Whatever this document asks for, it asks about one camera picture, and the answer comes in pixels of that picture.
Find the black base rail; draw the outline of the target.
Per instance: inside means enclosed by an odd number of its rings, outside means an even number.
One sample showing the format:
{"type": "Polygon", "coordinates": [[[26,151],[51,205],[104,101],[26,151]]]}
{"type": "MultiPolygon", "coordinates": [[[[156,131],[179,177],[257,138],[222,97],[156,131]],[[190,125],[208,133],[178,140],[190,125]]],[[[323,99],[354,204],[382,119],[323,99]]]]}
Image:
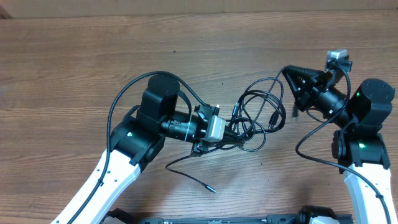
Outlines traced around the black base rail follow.
{"type": "Polygon", "coordinates": [[[351,214],[337,215],[332,209],[319,206],[303,206],[296,214],[270,214],[264,217],[233,217],[233,218],[160,218],[135,217],[119,208],[108,212],[102,224],[133,223],[133,224],[296,224],[296,223],[342,223],[353,224],[351,214]]]}

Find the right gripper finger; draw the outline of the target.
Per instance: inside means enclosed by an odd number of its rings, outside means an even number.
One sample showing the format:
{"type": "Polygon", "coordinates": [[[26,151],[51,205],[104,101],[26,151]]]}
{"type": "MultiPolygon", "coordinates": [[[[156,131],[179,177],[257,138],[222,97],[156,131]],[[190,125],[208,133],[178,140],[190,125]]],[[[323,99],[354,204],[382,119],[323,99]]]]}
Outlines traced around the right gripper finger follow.
{"type": "Polygon", "coordinates": [[[291,80],[294,81],[298,81],[299,79],[309,81],[317,79],[320,75],[323,74],[323,71],[288,65],[284,68],[282,73],[285,77],[289,77],[291,80]]]}
{"type": "Polygon", "coordinates": [[[295,99],[309,99],[310,98],[310,75],[294,75],[286,74],[285,78],[288,81],[290,89],[295,99]]]}

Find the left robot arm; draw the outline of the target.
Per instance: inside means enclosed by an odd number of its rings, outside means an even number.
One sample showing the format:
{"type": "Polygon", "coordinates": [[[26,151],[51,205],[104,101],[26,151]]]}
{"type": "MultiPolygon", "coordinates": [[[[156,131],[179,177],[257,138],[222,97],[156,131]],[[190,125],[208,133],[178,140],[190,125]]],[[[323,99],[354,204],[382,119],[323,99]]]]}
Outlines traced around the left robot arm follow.
{"type": "Polygon", "coordinates": [[[193,156],[210,147],[243,146],[244,140],[227,127],[219,108],[204,101],[193,107],[180,89],[186,83],[163,71],[143,74],[148,78],[139,105],[111,128],[115,105],[111,105],[106,127],[106,149],[80,190],[54,219],[54,223],[99,223],[120,194],[132,184],[164,147],[166,138],[192,144],[193,156]]]}

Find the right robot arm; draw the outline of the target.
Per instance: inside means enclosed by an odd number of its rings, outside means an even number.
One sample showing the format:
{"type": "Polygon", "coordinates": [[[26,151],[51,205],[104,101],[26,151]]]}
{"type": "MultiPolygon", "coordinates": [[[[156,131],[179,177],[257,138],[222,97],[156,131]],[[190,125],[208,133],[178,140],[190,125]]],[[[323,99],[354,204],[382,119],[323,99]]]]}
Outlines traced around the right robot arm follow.
{"type": "Polygon", "coordinates": [[[343,175],[356,223],[397,223],[391,193],[390,160],[380,134],[392,112],[395,90],[380,79],[367,79],[343,94],[335,85],[348,78],[349,63],[328,62],[326,70],[289,65],[282,70],[300,111],[311,108],[339,128],[331,144],[335,162],[300,153],[300,157],[338,168],[343,175]]]}

